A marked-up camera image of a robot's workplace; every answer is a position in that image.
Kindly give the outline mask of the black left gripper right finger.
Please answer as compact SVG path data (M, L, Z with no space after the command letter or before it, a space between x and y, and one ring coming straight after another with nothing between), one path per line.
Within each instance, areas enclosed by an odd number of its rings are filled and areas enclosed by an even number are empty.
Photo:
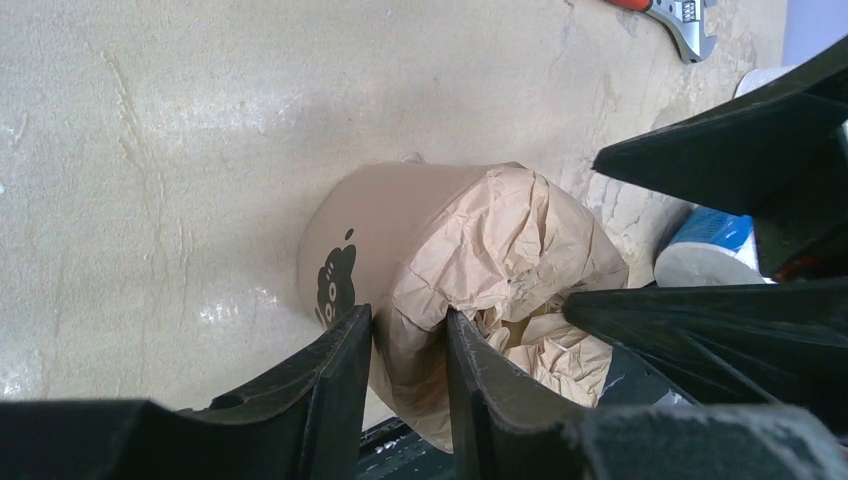
M789 406L589 409L493 349L461 313L445 319L460 479L843 479L847 453Z

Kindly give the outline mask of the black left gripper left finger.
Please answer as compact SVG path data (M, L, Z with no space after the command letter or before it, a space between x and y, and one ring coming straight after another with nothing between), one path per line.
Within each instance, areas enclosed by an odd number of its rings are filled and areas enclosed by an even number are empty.
M202 410L150 400L1 406L5 479L352 479L372 315L356 306L308 346Z

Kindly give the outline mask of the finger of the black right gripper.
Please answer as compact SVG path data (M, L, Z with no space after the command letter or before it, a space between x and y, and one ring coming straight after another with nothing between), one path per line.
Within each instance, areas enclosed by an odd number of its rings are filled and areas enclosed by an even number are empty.
M694 404L786 404L847 431L847 281L585 291L572 325Z
M607 146L608 177L753 219L761 273L847 273L847 43L687 120Z

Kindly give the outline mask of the blue wrapped roll near base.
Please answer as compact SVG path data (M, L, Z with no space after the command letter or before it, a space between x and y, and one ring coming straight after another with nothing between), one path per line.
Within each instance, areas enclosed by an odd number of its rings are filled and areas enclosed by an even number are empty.
M698 206L659 253L660 287L768 284L759 270L753 220Z

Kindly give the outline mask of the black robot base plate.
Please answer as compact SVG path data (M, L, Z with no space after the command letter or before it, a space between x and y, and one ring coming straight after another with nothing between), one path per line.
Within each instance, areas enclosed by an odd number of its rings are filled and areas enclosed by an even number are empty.
M397 417L362 432L356 479L456 479L454 460Z

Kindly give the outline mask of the red handled adjustable wrench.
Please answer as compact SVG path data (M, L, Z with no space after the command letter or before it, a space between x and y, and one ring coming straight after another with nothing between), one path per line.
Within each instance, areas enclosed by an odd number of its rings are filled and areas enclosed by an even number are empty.
M670 34L681 60L700 63L714 51L717 37L708 36L705 12L716 0L607 0L607 3L643 13L660 23Z

